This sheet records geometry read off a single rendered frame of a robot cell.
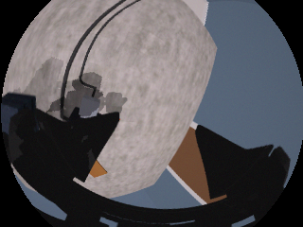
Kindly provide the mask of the orange flat rectangular board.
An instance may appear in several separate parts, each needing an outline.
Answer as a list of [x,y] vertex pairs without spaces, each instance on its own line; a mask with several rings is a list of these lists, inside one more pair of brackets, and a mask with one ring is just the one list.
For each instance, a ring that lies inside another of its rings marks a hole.
[[94,166],[92,166],[90,174],[92,175],[92,177],[97,178],[99,177],[99,175],[107,174],[107,171],[103,169],[102,165],[98,162],[98,160],[96,160]]

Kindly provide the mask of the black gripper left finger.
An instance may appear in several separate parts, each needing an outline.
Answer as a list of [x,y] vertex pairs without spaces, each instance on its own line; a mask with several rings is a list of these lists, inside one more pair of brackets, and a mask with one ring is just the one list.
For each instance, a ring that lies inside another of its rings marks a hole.
[[39,109],[34,113],[39,129],[56,143],[65,163],[76,174],[75,178],[83,183],[120,122],[120,113],[96,114],[64,122]]

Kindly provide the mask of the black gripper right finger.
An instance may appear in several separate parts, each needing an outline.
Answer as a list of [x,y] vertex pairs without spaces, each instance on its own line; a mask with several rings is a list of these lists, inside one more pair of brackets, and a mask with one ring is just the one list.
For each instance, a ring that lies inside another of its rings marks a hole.
[[260,148],[242,148],[204,125],[198,125],[194,133],[204,162],[210,200],[223,194],[226,196],[224,190],[230,189],[274,148],[270,144]]

